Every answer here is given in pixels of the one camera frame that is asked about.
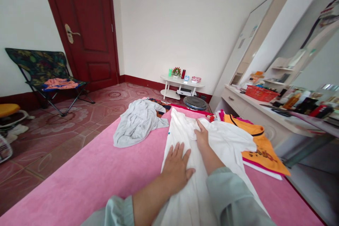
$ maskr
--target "yellow seat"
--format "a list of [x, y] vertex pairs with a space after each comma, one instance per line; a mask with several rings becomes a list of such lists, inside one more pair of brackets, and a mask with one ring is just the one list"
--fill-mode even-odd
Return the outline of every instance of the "yellow seat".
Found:
[[12, 115], [20, 110], [20, 106], [13, 103], [0, 104], [0, 118]]

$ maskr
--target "pink bed sheet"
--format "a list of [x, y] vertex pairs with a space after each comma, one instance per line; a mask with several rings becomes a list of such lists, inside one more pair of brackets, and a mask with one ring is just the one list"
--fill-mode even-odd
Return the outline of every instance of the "pink bed sheet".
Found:
[[[204, 115], [176, 108], [188, 117]], [[171, 119], [171, 110], [163, 115]], [[143, 142], [113, 146], [120, 119], [60, 167], [2, 217], [0, 225], [80, 225], [112, 195], [127, 197], [160, 174], [168, 128], [152, 131]], [[245, 166], [262, 203], [278, 226], [322, 225], [287, 182]]]

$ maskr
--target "pajama sleeve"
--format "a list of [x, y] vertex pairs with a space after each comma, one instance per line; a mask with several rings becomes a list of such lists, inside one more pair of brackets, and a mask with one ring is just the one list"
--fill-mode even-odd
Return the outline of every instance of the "pajama sleeve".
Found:
[[244, 181], [227, 167], [215, 170], [207, 178], [207, 188], [220, 225], [275, 225]]
[[134, 226], [132, 196], [112, 196], [106, 207], [94, 212], [81, 226]]

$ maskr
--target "clothes pile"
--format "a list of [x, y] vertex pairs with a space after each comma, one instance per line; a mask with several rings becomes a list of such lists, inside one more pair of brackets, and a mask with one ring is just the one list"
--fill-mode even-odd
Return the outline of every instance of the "clothes pile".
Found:
[[43, 91], [50, 91], [55, 89], [71, 89], [78, 87], [79, 83], [75, 83], [69, 79], [54, 78], [46, 81], [42, 86]]
[[[153, 225], [218, 225], [206, 186], [207, 172], [194, 133], [195, 129], [199, 129], [197, 121], [177, 112], [175, 108], [172, 108], [171, 117], [162, 167], [171, 145], [175, 146], [179, 141], [185, 144], [184, 153], [191, 149], [187, 168], [194, 168], [196, 172], [187, 186], [170, 198]], [[245, 182], [257, 203], [267, 213], [245, 173], [242, 160], [243, 151], [257, 150], [253, 137], [233, 124], [221, 121], [210, 123], [205, 118], [199, 120], [208, 130], [211, 148], [220, 160]]]
[[128, 109], [120, 116], [121, 121], [113, 136], [114, 146], [130, 147], [143, 141], [150, 131], [168, 127], [168, 120], [161, 119], [161, 116], [170, 108], [170, 105], [148, 98], [130, 103]]
[[282, 180], [281, 176], [291, 175], [275, 154], [271, 142], [265, 136], [264, 127], [255, 125], [248, 120], [234, 118], [232, 115], [227, 114], [224, 115], [224, 122], [235, 125], [253, 136], [257, 150], [254, 152], [242, 152], [245, 165], [279, 180]]

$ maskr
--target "red basket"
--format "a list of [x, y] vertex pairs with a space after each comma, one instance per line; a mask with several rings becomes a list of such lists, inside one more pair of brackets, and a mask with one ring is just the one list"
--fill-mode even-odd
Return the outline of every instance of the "red basket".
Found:
[[247, 86], [245, 94], [263, 102], [270, 102], [279, 95], [279, 93], [251, 85]]

